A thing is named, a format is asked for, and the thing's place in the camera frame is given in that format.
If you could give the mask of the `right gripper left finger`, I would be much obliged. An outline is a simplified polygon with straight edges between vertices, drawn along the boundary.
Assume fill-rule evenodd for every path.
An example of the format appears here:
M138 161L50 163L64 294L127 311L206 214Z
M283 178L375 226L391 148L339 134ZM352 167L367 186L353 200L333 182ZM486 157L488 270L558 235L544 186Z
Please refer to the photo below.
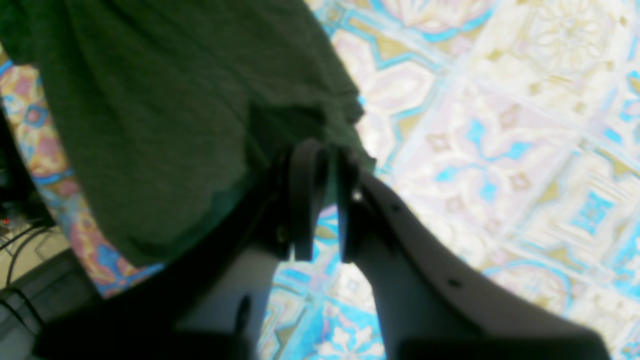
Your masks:
M256 360L280 262L313 258L329 150L307 139L194 248L132 289L46 325L42 360Z

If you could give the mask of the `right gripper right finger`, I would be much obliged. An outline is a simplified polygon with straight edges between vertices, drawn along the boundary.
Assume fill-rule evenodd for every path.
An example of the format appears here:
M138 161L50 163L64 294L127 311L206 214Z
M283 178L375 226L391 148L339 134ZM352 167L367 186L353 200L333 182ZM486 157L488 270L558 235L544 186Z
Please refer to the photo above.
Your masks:
M446 248L399 196L337 155L340 255L371 285L389 360L608 360L598 333L523 300Z

